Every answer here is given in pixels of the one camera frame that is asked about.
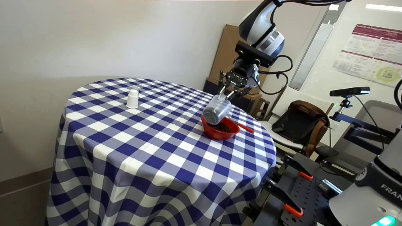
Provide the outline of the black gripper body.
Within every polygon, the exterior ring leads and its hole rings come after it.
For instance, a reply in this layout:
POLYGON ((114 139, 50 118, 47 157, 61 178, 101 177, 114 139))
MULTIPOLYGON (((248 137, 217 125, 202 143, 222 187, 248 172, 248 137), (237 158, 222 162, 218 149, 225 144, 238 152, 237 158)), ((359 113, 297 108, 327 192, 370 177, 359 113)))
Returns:
POLYGON ((224 73, 224 86, 229 90, 248 94, 259 84, 259 66, 253 63, 237 61, 228 73, 224 73))

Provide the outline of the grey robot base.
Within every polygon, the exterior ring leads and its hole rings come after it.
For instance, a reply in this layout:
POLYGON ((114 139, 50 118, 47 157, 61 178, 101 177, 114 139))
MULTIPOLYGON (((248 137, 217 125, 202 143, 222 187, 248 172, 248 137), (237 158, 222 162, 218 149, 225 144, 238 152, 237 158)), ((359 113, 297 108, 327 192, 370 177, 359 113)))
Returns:
POLYGON ((402 132, 330 208, 341 226, 402 226, 402 132))

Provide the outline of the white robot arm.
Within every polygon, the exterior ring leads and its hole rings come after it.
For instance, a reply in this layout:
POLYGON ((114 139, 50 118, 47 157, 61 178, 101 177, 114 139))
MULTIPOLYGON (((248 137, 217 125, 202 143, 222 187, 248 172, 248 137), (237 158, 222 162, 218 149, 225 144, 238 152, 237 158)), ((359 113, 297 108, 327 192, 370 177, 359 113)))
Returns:
POLYGON ((350 0, 263 0, 239 25, 243 41, 236 46, 238 58, 233 68, 223 73, 224 84, 219 94, 232 100, 237 94, 246 95, 261 86, 259 76, 268 75, 262 66, 272 66, 279 58, 286 44, 284 35, 274 21, 277 10, 287 2, 310 6, 330 6, 350 0))

